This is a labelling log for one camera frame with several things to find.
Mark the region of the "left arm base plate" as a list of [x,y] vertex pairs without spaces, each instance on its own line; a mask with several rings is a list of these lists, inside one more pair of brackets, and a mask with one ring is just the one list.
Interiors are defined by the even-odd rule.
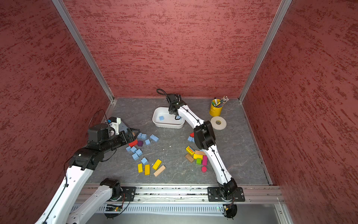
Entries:
[[110,201],[112,202],[133,202],[135,193],[136,193],[136,187],[129,186],[129,187],[121,187],[121,190],[118,190],[118,192],[114,192],[112,198]]

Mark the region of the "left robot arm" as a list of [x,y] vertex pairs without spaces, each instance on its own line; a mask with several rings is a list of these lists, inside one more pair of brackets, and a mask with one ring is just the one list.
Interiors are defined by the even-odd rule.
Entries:
[[107,201],[119,202],[125,211],[125,202],[132,202],[135,187],[122,188],[119,180],[105,178],[95,192],[76,210],[72,210],[83,186],[97,168],[105,162],[104,155],[134,142],[139,129],[127,128],[120,123],[101,123],[88,130],[85,147],[77,150],[65,163],[65,176],[38,224],[85,224]]

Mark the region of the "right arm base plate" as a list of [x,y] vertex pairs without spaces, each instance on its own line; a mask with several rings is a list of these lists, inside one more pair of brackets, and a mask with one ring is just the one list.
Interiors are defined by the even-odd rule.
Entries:
[[245,196],[242,187],[238,187],[235,193],[231,196],[228,196],[225,199],[220,193],[220,187],[208,187],[208,200],[210,202],[245,202]]

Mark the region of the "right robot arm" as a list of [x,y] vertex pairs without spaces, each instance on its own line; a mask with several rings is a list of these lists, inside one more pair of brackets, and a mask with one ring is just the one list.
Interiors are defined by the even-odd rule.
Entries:
[[169,103],[169,113],[180,116],[193,128],[194,142],[198,149],[203,150],[213,167],[221,198],[224,200],[234,198],[238,186],[219,155],[211,122],[199,118],[179,94],[167,94],[166,98]]

